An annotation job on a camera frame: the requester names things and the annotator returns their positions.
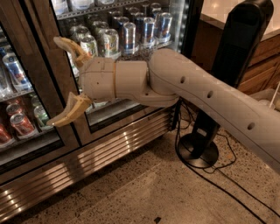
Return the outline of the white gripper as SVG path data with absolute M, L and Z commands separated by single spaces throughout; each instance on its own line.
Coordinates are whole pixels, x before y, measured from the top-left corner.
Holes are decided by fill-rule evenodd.
M 76 67 L 81 67 L 79 82 L 84 93 L 75 95 L 70 92 L 64 110 L 46 123 L 48 126 L 62 127 L 83 115 L 92 101 L 110 102 L 116 98 L 116 63 L 110 58 L 91 59 L 80 45 L 69 38 L 54 37 L 53 41 L 59 48 L 71 54 Z

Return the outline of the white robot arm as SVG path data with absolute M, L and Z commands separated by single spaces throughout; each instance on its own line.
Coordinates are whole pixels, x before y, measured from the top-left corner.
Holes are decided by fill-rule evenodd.
M 68 38 L 55 37 L 53 41 L 72 55 L 82 93 L 69 94 L 65 109 L 49 120 L 49 125 L 62 127 L 73 122 L 92 102 L 119 98 L 163 108 L 183 98 L 280 172 L 280 114 L 214 78 L 182 54 L 163 48 L 149 61 L 115 61 L 91 58 Z

